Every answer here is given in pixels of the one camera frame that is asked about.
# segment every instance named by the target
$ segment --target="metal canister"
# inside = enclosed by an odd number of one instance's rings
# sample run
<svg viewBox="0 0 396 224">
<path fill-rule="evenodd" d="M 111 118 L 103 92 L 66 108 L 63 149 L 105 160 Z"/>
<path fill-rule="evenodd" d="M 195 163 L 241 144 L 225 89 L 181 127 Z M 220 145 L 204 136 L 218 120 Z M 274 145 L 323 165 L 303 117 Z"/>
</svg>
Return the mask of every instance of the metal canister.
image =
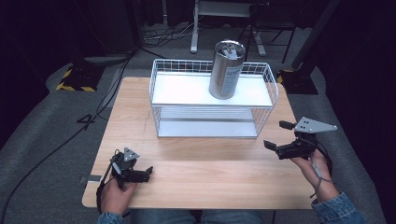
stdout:
<svg viewBox="0 0 396 224">
<path fill-rule="evenodd" d="M 236 84 L 245 60 L 245 47 L 233 40 L 220 41 L 215 46 L 209 91 L 226 100 L 235 94 Z"/>
</svg>

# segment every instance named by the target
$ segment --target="wire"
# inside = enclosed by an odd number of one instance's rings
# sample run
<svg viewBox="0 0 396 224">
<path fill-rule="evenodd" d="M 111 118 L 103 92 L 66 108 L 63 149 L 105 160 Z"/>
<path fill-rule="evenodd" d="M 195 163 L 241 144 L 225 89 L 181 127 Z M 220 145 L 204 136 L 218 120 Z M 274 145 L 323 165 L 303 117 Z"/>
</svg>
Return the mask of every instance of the wire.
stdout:
<svg viewBox="0 0 396 224">
<path fill-rule="evenodd" d="M 146 47 L 146 48 L 162 47 L 162 46 L 168 44 L 169 42 L 171 42 L 172 40 L 179 40 L 179 39 L 185 37 L 186 35 L 192 35 L 192 33 L 184 34 L 184 32 L 189 30 L 193 25 L 194 25 L 194 22 L 192 22 L 185 28 L 179 28 L 177 30 L 176 30 L 176 28 L 173 28 L 172 32 L 169 34 L 167 33 L 170 30 L 169 28 L 167 28 L 161 35 L 158 35 L 156 30 L 145 31 L 146 33 L 150 33 L 150 35 L 146 35 L 146 37 L 143 38 L 144 47 Z M 156 40 L 156 39 L 157 39 L 157 43 L 153 44 L 153 43 L 147 42 L 148 40 Z"/>
<path fill-rule="evenodd" d="M 110 90 L 107 92 L 107 94 L 105 95 L 105 97 L 102 99 L 102 101 L 99 103 L 99 105 L 96 107 L 96 115 L 104 120 L 108 120 L 106 118 L 103 118 L 100 114 L 105 110 L 105 108 L 110 104 L 111 100 L 113 99 L 113 97 L 116 95 L 116 92 L 118 90 L 118 88 L 120 87 L 120 81 L 122 79 L 122 75 L 124 73 L 125 67 L 126 65 L 129 63 L 129 61 L 131 61 L 132 56 L 130 56 L 125 62 L 124 64 L 121 66 L 120 68 L 120 73 L 119 76 L 117 78 L 117 80 L 113 83 L 113 85 L 111 86 Z M 113 90 L 113 88 L 116 86 L 116 89 L 113 91 L 113 94 L 111 95 L 110 99 L 108 99 L 108 101 L 106 102 L 105 105 L 103 105 L 102 109 L 99 110 L 100 105 L 103 103 L 103 101 L 107 98 L 107 96 L 111 93 L 111 91 Z"/>
<path fill-rule="evenodd" d="M 161 54 L 154 53 L 154 52 L 152 52 L 152 51 L 149 51 L 148 49 L 143 49 L 143 48 L 141 48 L 141 49 L 142 49 L 143 51 L 145 51 L 146 53 L 155 55 L 155 56 L 160 57 L 160 58 L 162 58 L 162 59 L 166 59 L 166 58 L 165 58 L 164 56 L 162 56 Z"/>
<path fill-rule="evenodd" d="M 129 55 L 127 61 L 124 62 L 124 64 L 121 67 L 120 70 L 120 76 L 119 76 L 119 80 L 118 80 L 118 84 L 117 84 L 117 88 L 120 85 L 120 78 L 122 77 L 122 74 L 125 70 L 126 65 L 129 63 L 129 61 L 131 61 L 131 58 L 133 57 L 133 55 Z M 17 189 L 19 188 L 19 186 L 21 185 L 21 183 L 39 166 L 41 165 L 46 159 L 48 159 L 50 156 L 52 156 L 53 154 L 55 154 L 57 151 L 59 151 L 62 147 L 64 147 L 67 143 L 69 143 L 71 140 L 73 140 L 79 133 L 81 133 L 83 130 L 85 130 L 91 123 L 93 123 L 95 121 L 95 119 L 97 117 L 100 116 L 100 113 L 103 112 L 103 110 L 105 110 L 105 108 L 107 107 L 107 105 L 110 103 L 111 99 L 114 97 L 115 93 L 116 93 L 117 89 L 114 90 L 110 100 L 106 103 L 106 105 L 100 110 L 96 110 L 96 115 L 89 120 L 82 128 L 80 128 L 77 132 L 75 132 L 71 137 L 69 137 L 66 141 L 64 141 L 63 143 L 61 143 L 58 147 L 56 147 L 53 151 L 51 151 L 50 154 L 48 154 L 46 157 L 44 157 L 39 163 L 37 163 L 21 180 L 20 182 L 18 182 L 18 184 L 14 187 L 14 189 L 9 193 L 6 203 L 3 207 L 3 211 L 2 211 L 2 216 L 0 219 L 0 224 L 4 224 L 5 219 L 6 219 L 6 211 L 9 205 L 9 202 L 11 201 L 12 196 L 15 194 L 15 192 L 17 191 Z"/>
<path fill-rule="evenodd" d="M 60 146 L 58 146 L 57 148 L 55 148 L 49 155 L 47 155 L 46 157 L 44 157 L 44 159 L 42 159 L 38 164 L 36 164 L 21 180 L 20 182 L 14 187 L 14 189 L 11 191 L 11 193 L 8 195 L 8 198 L 6 200 L 6 203 L 4 205 L 3 208 L 3 212 L 2 212 L 2 216 L 1 216 L 1 224 L 4 224 L 4 220 L 6 218 L 6 211 L 7 211 L 7 207 L 8 204 L 12 198 L 12 196 L 14 195 L 15 191 L 17 191 L 18 187 L 21 185 L 21 183 L 39 166 L 41 165 L 41 163 L 43 163 L 47 158 L 49 158 L 50 156 L 52 156 L 55 152 L 57 152 L 59 149 L 61 149 L 62 147 L 64 147 L 67 143 L 69 143 L 73 138 L 75 138 L 79 133 L 81 133 L 82 130 L 84 130 L 86 127 L 88 127 L 88 125 L 90 125 L 94 120 L 96 119 L 96 116 L 93 117 L 93 119 L 89 120 L 82 128 L 80 128 L 77 132 L 75 132 L 71 137 L 69 137 L 66 141 L 64 141 Z"/>
</svg>

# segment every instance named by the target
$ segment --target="wrist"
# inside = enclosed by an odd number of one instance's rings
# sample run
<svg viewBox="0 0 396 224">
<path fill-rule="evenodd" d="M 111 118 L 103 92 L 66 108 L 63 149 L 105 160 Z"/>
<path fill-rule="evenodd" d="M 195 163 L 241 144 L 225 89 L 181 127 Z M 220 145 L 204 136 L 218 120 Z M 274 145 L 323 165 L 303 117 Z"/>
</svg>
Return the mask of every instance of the wrist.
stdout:
<svg viewBox="0 0 396 224">
<path fill-rule="evenodd" d="M 333 182 L 321 181 L 320 185 L 317 187 L 317 199 L 319 203 L 326 202 L 340 195 Z"/>
</svg>

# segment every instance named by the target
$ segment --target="denim sleeve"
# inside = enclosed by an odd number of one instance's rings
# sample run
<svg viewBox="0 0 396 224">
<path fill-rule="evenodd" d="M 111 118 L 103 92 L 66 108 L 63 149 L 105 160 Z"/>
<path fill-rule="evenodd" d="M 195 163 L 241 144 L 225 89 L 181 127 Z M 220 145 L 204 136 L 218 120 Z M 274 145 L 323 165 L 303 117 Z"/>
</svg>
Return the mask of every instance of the denim sleeve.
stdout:
<svg viewBox="0 0 396 224">
<path fill-rule="evenodd" d="M 344 192 L 323 203 L 314 200 L 311 205 L 317 212 L 320 223 L 366 223 Z"/>
<path fill-rule="evenodd" d="M 99 216 L 96 224 L 122 224 L 123 218 L 116 213 L 102 213 Z"/>
</svg>

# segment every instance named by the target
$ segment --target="wooden table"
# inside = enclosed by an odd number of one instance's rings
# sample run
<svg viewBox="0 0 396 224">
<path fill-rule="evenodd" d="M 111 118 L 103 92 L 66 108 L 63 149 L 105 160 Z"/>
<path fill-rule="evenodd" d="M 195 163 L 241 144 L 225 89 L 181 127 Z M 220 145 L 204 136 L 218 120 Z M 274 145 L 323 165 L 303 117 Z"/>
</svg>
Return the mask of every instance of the wooden table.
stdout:
<svg viewBox="0 0 396 224">
<path fill-rule="evenodd" d="M 148 183 L 139 184 L 130 207 L 310 209 L 312 187 L 289 160 L 280 161 L 263 140 L 285 145 L 294 122 L 282 86 L 279 99 L 257 139 L 158 138 L 149 102 L 149 78 L 126 77 L 111 112 L 92 175 L 104 175 L 116 149 L 140 154 L 136 170 L 154 166 Z M 89 182 L 82 203 L 96 207 L 99 182 Z"/>
</svg>

